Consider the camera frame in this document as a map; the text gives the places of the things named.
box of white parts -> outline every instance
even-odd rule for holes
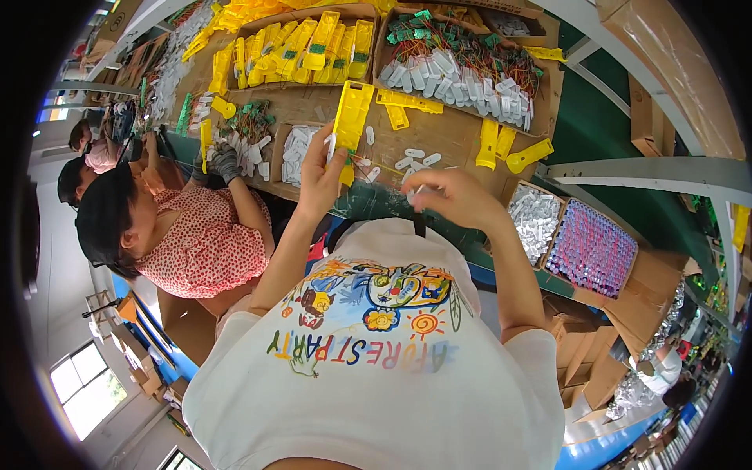
[[[441,35],[431,30],[436,25]],[[495,60],[495,70],[481,68],[478,62],[465,67],[467,58],[460,56],[460,51],[481,47],[481,42],[484,47],[492,44],[495,53],[501,50],[534,68],[525,75],[526,80],[532,77],[531,83],[517,83],[506,76],[500,70],[516,74],[519,67],[504,68],[503,61],[492,57],[489,49],[479,52],[484,52],[484,60]],[[520,45],[487,29],[439,14],[395,7],[378,33],[373,84],[496,120],[531,137],[543,137],[548,135],[551,118],[549,67],[558,67],[558,62],[528,57]]]
[[[290,121],[282,123],[274,135],[274,149],[271,152],[272,184],[286,183],[295,187],[300,196],[300,167],[308,152],[308,145],[314,134],[324,127],[322,123]]]

white t-shirt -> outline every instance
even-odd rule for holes
[[[556,342],[504,346],[467,263],[409,220],[368,222],[263,318],[233,314],[183,416],[217,468],[314,457],[372,468],[553,468]]]
[[[682,366],[681,357],[676,350],[672,349],[666,354],[663,361],[658,360],[658,358],[654,356],[653,359],[650,360],[650,364],[652,364],[655,369],[653,377],[645,375],[642,372],[638,372],[637,375],[647,388],[653,390],[653,393],[658,396],[663,396],[664,393],[668,392],[669,389],[679,381]]]

window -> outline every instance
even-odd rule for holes
[[[202,468],[176,447],[157,470],[202,470]]]
[[[81,441],[126,397],[93,342],[58,363],[50,378]]]

hair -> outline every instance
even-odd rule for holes
[[[60,202],[72,207],[78,207],[78,195],[76,189],[83,183],[81,169],[86,165],[86,158],[77,156],[67,161],[57,178],[57,198]]]
[[[81,150],[79,145],[83,138],[83,130],[87,127],[89,127],[89,121],[85,119],[78,121],[76,125],[73,126],[73,129],[71,129],[71,138],[68,140],[68,146],[71,150],[75,152]]]
[[[678,381],[663,394],[663,404],[669,408],[678,410],[690,402],[696,388],[697,382],[693,378],[687,381]]]
[[[130,167],[119,165],[89,185],[76,218],[78,242],[86,258],[95,267],[105,265],[125,279],[141,275],[133,256],[120,246],[123,233],[133,226],[129,210],[137,197]]]

hand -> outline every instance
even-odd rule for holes
[[[144,142],[144,147],[150,155],[156,155],[156,134],[154,132],[146,132],[141,140]]]
[[[435,191],[417,193],[423,184]],[[420,170],[402,185],[403,193],[410,190],[417,193],[412,200],[416,212],[431,209],[469,229],[487,233],[495,220],[507,214],[502,203],[491,196],[477,179],[460,169]]]
[[[329,144],[324,144],[324,139],[333,129],[334,121],[314,134],[300,167],[300,202],[296,212],[300,211],[315,223],[319,223],[334,205],[339,193],[339,174],[347,161],[347,149],[338,148],[326,167]]]

